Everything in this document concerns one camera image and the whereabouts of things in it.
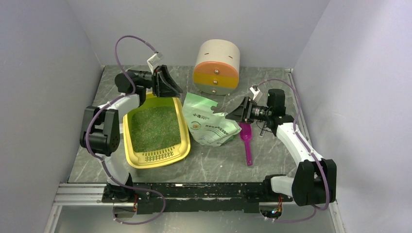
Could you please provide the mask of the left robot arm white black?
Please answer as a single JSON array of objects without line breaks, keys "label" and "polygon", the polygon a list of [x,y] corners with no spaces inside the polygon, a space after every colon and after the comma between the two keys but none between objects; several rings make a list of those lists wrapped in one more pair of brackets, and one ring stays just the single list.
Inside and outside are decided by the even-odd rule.
[{"label": "left robot arm white black", "polygon": [[166,65],[157,66],[153,71],[129,69],[119,73],[115,76],[115,86],[120,93],[118,97],[85,109],[80,145],[101,162],[107,175],[107,186],[115,191],[115,196],[127,202],[134,197],[136,188],[131,175],[116,165],[111,156],[120,144],[120,121],[145,103],[148,89],[157,98],[176,98],[183,91]]}]

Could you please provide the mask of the yellow litter box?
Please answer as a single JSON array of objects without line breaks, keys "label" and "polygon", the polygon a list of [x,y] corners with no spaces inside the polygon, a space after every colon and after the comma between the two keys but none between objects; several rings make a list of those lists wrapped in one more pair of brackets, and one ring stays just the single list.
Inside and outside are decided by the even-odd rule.
[{"label": "yellow litter box", "polygon": [[190,138],[180,99],[148,93],[140,107],[123,117],[123,139],[126,160],[134,168],[167,166],[185,158]]}]

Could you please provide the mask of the magenta plastic scoop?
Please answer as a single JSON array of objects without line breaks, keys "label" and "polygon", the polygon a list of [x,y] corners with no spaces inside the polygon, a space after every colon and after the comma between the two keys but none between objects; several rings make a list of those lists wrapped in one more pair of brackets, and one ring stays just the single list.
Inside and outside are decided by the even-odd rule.
[{"label": "magenta plastic scoop", "polygon": [[251,153],[251,145],[250,142],[253,138],[251,125],[247,123],[239,123],[241,128],[240,138],[244,142],[245,147],[245,155],[246,155],[246,164],[248,166],[253,165],[252,153]]}]

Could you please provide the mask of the green cat litter bag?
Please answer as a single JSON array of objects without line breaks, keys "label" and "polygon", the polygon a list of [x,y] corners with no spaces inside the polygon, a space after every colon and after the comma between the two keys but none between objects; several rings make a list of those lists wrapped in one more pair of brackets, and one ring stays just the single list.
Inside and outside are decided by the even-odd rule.
[{"label": "green cat litter bag", "polygon": [[193,139],[203,145],[219,147],[234,138],[241,128],[237,122],[226,119],[227,113],[214,113],[217,102],[187,93],[183,104],[183,116]]}]

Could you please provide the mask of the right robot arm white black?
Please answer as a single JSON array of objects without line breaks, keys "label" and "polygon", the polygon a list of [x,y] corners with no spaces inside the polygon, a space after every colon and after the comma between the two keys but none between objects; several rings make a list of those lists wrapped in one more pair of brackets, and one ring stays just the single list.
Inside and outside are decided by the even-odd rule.
[{"label": "right robot arm white black", "polygon": [[253,97],[245,97],[226,119],[252,124],[264,121],[266,126],[289,151],[297,170],[293,178],[287,175],[269,175],[264,180],[262,195],[273,201],[280,195],[293,198],[298,206],[325,204],[336,199],[337,166],[332,159],[325,159],[304,138],[294,117],[286,114],[285,92],[268,91],[265,106],[257,105],[262,96],[257,86],[250,89]]}]

